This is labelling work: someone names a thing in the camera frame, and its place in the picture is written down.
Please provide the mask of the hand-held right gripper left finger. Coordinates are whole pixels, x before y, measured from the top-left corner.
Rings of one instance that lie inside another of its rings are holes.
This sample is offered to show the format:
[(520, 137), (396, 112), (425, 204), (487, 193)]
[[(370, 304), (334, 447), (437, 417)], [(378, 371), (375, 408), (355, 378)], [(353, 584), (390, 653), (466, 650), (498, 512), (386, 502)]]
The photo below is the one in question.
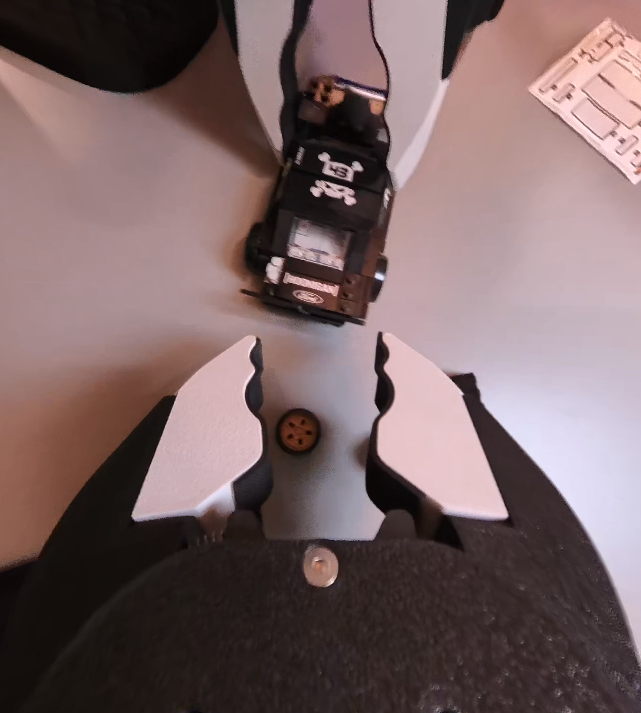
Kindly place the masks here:
[(178, 390), (131, 517), (191, 516), (219, 539), (235, 512), (261, 514), (272, 491), (261, 415), (262, 345), (246, 336)]

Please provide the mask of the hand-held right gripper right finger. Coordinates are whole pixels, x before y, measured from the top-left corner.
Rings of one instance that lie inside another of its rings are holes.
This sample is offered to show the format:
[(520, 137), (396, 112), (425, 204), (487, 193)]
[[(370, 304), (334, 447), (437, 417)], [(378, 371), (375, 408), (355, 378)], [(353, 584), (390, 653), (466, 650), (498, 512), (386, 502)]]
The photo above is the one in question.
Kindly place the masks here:
[(508, 525), (510, 515), (461, 389), (388, 332), (377, 336), (375, 418), (366, 491), (386, 520), (419, 538), (458, 541), (452, 518)]

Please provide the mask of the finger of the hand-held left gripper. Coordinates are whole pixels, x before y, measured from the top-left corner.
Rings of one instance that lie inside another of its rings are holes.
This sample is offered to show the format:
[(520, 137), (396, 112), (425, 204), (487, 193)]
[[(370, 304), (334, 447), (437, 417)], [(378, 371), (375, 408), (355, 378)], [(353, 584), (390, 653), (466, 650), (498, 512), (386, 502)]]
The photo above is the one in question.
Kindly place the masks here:
[(387, 167), (400, 191), (422, 159), (448, 89), (442, 78), (448, 1), (372, 1), (371, 7), (388, 75)]
[(279, 164), (295, 132), (298, 80), (294, 1), (238, 1), (238, 59), (262, 129)]

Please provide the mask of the black lego wheel gold hub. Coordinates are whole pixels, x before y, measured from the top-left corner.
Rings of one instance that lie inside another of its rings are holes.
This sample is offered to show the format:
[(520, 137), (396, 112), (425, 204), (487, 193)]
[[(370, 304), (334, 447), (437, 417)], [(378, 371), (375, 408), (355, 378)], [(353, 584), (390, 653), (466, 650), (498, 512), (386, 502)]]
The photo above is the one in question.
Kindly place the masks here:
[(321, 437), (320, 420), (306, 408), (291, 408), (276, 423), (275, 440), (281, 450), (291, 456), (311, 453)]

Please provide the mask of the black lego car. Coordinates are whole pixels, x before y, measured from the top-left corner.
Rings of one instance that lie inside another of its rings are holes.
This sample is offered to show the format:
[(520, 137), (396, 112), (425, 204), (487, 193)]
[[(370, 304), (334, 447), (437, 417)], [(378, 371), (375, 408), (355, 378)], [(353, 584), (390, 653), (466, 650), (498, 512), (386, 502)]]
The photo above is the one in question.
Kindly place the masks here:
[(261, 282), (241, 293), (327, 325), (363, 325), (386, 281), (395, 199), (387, 92), (333, 75), (298, 95), (268, 209), (245, 239)]

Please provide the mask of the white sticker sheet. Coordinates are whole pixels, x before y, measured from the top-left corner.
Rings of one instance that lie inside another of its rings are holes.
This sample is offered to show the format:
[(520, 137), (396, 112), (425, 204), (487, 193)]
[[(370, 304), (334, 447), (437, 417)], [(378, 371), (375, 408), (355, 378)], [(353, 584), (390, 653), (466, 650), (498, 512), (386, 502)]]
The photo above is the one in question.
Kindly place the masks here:
[(641, 41), (605, 19), (529, 92), (631, 184), (641, 181)]

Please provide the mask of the black dimpled wrist rest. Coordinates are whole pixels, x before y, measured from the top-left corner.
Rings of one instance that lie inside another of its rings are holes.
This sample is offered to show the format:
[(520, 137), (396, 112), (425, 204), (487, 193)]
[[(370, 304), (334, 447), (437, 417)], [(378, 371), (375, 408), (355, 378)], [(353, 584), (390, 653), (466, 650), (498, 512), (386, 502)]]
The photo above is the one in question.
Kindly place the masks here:
[(132, 94), (178, 76), (217, 23), (216, 1), (0, 1), (0, 46), (90, 87)]

